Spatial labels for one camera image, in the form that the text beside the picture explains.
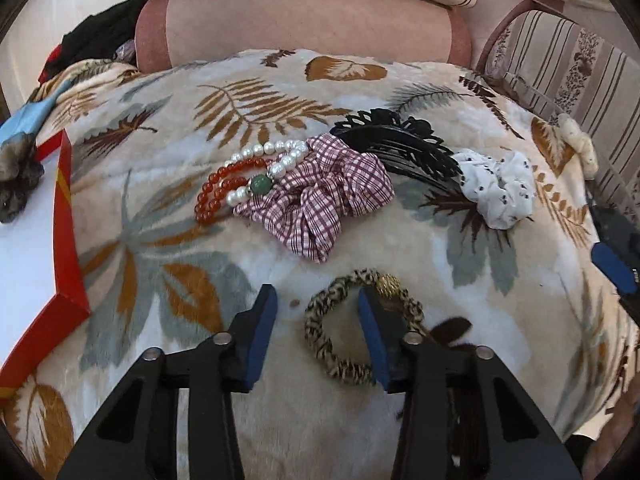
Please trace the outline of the dark grey mesh scrunchie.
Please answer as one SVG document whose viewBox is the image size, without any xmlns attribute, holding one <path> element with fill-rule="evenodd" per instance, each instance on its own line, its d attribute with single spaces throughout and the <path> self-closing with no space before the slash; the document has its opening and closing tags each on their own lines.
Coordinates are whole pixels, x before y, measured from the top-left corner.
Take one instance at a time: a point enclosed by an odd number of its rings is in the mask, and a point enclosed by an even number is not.
<svg viewBox="0 0 640 480">
<path fill-rule="evenodd" d="M 44 174 L 36 159 L 35 133 L 19 132 L 1 144 L 0 221 L 11 223 L 25 209 Z"/>
</svg>

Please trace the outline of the leaf pattern plush blanket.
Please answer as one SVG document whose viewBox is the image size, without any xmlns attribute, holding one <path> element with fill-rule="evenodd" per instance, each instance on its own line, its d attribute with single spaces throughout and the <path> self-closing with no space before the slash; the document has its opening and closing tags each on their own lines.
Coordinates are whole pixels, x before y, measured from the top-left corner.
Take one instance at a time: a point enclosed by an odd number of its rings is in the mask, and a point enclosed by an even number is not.
<svg viewBox="0 0 640 480">
<path fill-rule="evenodd" d="M 279 307 L 234 400 L 251 479 L 383 479 L 402 400 L 368 375 L 357 294 L 401 284 L 430 341 L 493 348 L 569 437 L 638 375 L 639 332 L 591 263 L 596 153 L 444 63 L 247 51 L 145 75 L 81 62 L 32 102 L 70 140 L 90 314 L 12 391 L 1 426 L 41 478 L 147 348 L 189 350 L 262 285 Z"/>
</svg>

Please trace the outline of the white dotted scrunchie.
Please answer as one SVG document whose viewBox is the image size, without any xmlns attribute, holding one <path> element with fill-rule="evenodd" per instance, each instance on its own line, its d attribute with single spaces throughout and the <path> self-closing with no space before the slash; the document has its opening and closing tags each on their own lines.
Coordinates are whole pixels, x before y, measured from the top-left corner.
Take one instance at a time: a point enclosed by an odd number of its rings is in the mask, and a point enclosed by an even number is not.
<svg viewBox="0 0 640 480">
<path fill-rule="evenodd" d="M 591 136 L 583 132 L 582 127 L 569 114 L 559 114 L 558 126 L 563 141 L 579 156 L 585 180 L 594 180 L 597 177 L 599 163 Z"/>
</svg>

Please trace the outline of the white cherry print scrunchie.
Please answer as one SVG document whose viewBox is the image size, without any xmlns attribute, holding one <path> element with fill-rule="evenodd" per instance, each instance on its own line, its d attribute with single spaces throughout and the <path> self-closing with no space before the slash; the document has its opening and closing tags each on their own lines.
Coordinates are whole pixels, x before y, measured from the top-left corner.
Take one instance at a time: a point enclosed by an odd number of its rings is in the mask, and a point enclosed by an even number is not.
<svg viewBox="0 0 640 480">
<path fill-rule="evenodd" d="M 462 194 L 475 204 L 489 229 L 510 230 L 533 214 L 533 165 L 523 153 L 505 151 L 495 158 L 466 148 L 452 158 L 461 171 Z"/>
</svg>

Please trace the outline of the red plaid scrunchie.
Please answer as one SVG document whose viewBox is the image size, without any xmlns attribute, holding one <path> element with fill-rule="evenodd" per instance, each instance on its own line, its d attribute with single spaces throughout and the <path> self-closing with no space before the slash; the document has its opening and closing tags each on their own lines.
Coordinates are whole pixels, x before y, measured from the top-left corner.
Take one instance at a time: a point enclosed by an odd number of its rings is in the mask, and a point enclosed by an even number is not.
<svg viewBox="0 0 640 480">
<path fill-rule="evenodd" d="M 395 193 L 375 155 L 360 154 L 329 133 L 306 145 L 304 160 L 274 180 L 267 194 L 250 196 L 233 213 L 259 223 L 293 254 L 324 263 L 343 219 L 373 214 Z"/>
</svg>

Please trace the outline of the black hair claw clip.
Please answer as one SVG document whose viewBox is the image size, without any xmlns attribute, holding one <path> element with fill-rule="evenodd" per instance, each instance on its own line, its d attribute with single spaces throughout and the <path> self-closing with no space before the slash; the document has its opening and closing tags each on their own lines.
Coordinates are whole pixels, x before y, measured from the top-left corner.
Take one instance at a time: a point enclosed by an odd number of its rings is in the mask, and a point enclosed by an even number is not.
<svg viewBox="0 0 640 480">
<path fill-rule="evenodd" d="M 349 148 L 373 154 L 392 174 L 430 185 L 454 182 L 462 175 L 454 152 L 425 119 L 402 118 L 393 110 L 358 110 L 330 130 Z"/>
</svg>

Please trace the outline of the red framed white tray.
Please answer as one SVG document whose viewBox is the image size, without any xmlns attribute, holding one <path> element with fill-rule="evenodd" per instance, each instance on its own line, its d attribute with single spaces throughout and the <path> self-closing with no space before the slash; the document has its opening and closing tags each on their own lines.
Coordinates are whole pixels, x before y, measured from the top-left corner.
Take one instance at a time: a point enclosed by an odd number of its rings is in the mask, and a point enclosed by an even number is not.
<svg viewBox="0 0 640 480">
<path fill-rule="evenodd" d="M 91 314 L 76 252 L 61 130 L 38 146 L 43 177 L 17 220 L 1 227 L 1 402 Z"/>
</svg>

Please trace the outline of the light blue cloth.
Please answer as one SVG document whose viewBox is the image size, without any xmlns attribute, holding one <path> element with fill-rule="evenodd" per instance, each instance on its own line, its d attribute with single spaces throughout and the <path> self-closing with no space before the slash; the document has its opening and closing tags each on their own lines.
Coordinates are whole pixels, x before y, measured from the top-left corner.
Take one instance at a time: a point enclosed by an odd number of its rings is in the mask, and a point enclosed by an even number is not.
<svg viewBox="0 0 640 480">
<path fill-rule="evenodd" d="M 42 101 L 25 103 L 1 125 L 0 141 L 6 142 L 19 133 L 37 134 L 54 109 L 55 101 L 72 85 L 72 81 L 67 79 Z"/>
</svg>

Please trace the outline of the pink bolster pillow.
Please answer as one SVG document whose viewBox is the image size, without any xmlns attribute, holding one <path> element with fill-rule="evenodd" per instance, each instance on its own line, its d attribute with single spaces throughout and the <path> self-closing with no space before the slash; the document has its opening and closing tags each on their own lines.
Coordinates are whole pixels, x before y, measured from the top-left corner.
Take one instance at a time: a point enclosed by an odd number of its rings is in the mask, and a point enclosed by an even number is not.
<svg viewBox="0 0 640 480">
<path fill-rule="evenodd" d="M 462 66 L 472 58 L 461 13 L 428 0 L 149 0 L 134 40 L 145 73 L 247 49 Z"/>
</svg>

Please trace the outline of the black red clothing pile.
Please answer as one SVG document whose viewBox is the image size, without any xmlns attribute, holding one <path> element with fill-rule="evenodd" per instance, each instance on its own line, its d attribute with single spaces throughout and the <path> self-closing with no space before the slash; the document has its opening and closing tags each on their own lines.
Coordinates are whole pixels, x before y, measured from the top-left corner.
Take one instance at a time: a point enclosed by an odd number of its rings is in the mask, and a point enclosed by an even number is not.
<svg viewBox="0 0 640 480">
<path fill-rule="evenodd" d="M 137 21 L 148 0 L 125 0 L 91 14 L 63 36 L 49 54 L 38 82 L 44 84 L 67 67 L 83 60 L 117 58 L 117 51 L 134 40 Z"/>
</svg>

